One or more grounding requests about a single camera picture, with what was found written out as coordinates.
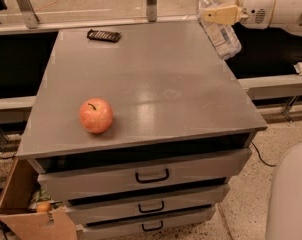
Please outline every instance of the drawer handle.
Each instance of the drawer handle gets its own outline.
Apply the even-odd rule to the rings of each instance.
[[[135,179],[138,183],[146,184],[146,183],[154,183],[159,181],[164,181],[169,178],[169,170],[165,169],[165,176],[159,179],[152,179],[152,180],[140,180],[139,179],[139,173],[135,173]]]
[[[142,210],[141,205],[139,204],[139,212],[140,213],[150,213],[150,212],[159,212],[162,211],[164,209],[164,202],[161,201],[161,207],[160,208],[156,208],[156,209],[152,209],[152,210]]]
[[[143,229],[144,232],[159,230],[161,228],[163,228],[163,221],[162,220],[160,221],[160,226],[157,227],[157,228],[145,228],[144,224],[142,224],[142,229]]]

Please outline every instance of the plastic bottle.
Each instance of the plastic bottle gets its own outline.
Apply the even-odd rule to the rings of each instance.
[[[227,60],[241,51],[241,43],[232,26],[204,21],[201,12],[208,7],[219,5],[216,0],[198,0],[197,19],[219,57]]]

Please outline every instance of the apple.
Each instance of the apple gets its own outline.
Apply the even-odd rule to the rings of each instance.
[[[108,102],[101,98],[85,101],[79,110],[82,126],[91,133],[103,133],[113,123],[113,110]]]

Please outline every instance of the desk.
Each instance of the desk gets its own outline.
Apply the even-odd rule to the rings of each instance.
[[[88,239],[205,221],[267,125],[196,21],[61,30],[17,157],[63,200]],[[106,99],[114,123],[83,129],[80,105]]]

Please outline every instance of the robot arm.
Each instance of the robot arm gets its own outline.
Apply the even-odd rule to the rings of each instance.
[[[218,6],[201,12],[205,21],[247,28],[281,28],[302,36],[302,0],[217,0]]]

